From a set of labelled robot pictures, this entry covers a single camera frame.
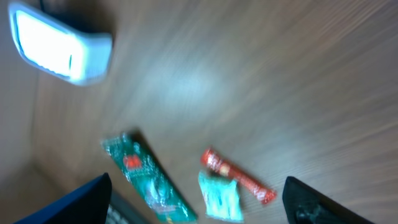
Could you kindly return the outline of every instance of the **glowing white screen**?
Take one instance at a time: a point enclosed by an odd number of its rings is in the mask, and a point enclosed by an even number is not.
[[[19,43],[29,60],[55,73],[73,76],[70,71],[70,57],[81,46],[72,35],[63,33],[23,11],[16,12],[16,21]]]

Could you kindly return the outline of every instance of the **red logo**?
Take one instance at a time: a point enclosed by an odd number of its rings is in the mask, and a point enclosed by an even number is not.
[[[124,156],[123,164],[128,170],[137,169],[142,167],[142,162],[137,155]]]

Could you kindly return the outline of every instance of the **green snack package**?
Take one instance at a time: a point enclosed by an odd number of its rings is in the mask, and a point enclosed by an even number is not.
[[[206,203],[206,215],[226,222],[243,222],[236,180],[208,177],[203,171],[198,180]]]
[[[160,221],[172,223],[197,219],[143,144],[130,139],[128,134],[101,144]]]

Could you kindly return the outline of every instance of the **plastic wrapper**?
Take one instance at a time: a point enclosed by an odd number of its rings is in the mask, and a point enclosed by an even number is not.
[[[236,180],[208,177],[201,171],[198,181],[206,203],[206,215],[226,222],[243,222]]]
[[[127,134],[101,144],[160,221],[172,223],[197,219],[143,144],[130,139]]]
[[[247,188],[250,193],[252,193],[258,201],[263,205],[271,202],[276,198],[276,191],[269,189],[258,182],[256,179],[250,177],[240,168],[235,166],[232,162],[223,159],[217,152],[215,152],[211,147],[209,147],[201,157],[201,163],[207,168],[213,170],[214,172],[237,180],[245,188]]]

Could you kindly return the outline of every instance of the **red stick pack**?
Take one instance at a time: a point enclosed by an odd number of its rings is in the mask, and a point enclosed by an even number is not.
[[[201,163],[216,173],[237,180],[252,193],[263,205],[276,198],[276,191],[268,189],[256,179],[245,174],[232,162],[221,158],[211,147],[206,149],[201,157]]]

